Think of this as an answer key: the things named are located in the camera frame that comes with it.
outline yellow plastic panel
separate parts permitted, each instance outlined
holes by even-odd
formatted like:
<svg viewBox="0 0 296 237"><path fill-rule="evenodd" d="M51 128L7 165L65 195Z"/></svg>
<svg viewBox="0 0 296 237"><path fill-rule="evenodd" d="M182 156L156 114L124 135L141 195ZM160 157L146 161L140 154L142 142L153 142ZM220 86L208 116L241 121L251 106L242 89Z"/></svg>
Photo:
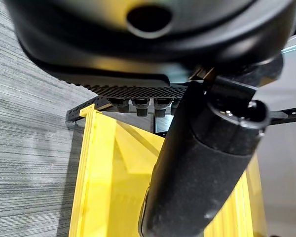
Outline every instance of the yellow plastic panel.
<svg viewBox="0 0 296 237"><path fill-rule="evenodd" d="M139 237L137 224L163 138L94 110L86 117L70 237ZM254 157L204 237L265 237L259 166Z"/></svg>

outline black grip handle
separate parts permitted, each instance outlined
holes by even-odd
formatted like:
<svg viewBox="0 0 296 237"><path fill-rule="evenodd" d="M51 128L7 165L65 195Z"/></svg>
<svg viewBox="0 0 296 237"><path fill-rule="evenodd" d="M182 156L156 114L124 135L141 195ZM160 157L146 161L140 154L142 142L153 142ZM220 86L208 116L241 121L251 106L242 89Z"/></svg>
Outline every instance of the black grip handle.
<svg viewBox="0 0 296 237"><path fill-rule="evenodd" d="M202 85L191 83L154 167L140 234L199 236L231 194L268 123L262 102L239 118L215 110Z"/></svg>

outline gray carpet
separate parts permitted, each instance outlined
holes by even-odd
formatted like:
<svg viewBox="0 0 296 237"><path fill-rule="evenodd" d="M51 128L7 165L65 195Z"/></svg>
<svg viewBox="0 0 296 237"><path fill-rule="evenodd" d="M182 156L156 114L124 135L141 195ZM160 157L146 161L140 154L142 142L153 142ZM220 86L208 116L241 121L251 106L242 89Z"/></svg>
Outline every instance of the gray carpet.
<svg viewBox="0 0 296 237"><path fill-rule="evenodd" d="M68 235L83 127L65 115L94 96L27 59L0 1L0 237ZM150 117L113 116L151 129Z"/></svg>

